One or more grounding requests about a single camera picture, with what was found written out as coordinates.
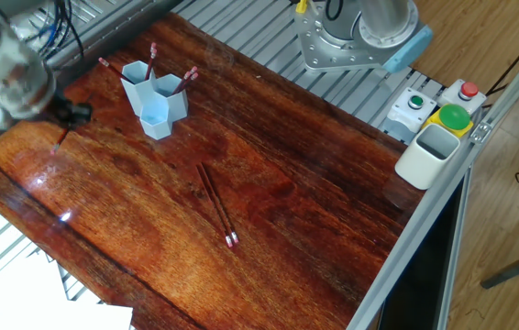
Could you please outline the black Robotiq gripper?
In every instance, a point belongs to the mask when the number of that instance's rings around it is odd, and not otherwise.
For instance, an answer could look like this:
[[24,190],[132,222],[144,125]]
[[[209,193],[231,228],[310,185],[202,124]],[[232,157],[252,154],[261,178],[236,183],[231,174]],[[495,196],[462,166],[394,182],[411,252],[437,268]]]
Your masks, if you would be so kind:
[[50,102],[50,121],[59,126],[56,141],[60,142],[66,138],[78,126],[88,124],[92,119],[93,110],[88,103],[75,104],[69,99],[54,98]]

